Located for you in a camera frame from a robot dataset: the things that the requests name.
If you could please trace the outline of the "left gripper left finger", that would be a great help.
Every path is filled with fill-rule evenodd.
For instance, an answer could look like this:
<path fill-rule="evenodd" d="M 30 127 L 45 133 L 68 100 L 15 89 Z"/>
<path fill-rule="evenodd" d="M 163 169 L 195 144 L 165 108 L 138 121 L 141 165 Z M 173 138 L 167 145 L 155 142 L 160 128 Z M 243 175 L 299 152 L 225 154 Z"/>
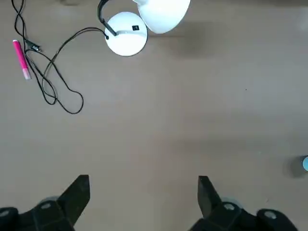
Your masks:
<path fill-rule="evenodd" d="M 79 175 L 60 195 L 47 197 L 27 212 L 0 209 L 2 231 L 73 231 L 90 201 L 90 177 Z"/>

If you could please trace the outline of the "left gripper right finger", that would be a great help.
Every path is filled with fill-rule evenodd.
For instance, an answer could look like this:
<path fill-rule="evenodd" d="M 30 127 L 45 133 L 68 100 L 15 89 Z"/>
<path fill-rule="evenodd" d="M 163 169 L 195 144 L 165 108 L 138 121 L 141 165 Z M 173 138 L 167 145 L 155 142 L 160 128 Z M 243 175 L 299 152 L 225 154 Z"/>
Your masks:
<path fill-rule="evenodd" d="M 296 231 L 298 228 L 282 212 L 260 209 L 255 215 L 233 202 L 224 202 L 207 176 L 198 177 L 198 204 L 202 218 L 191 231 Z"/>

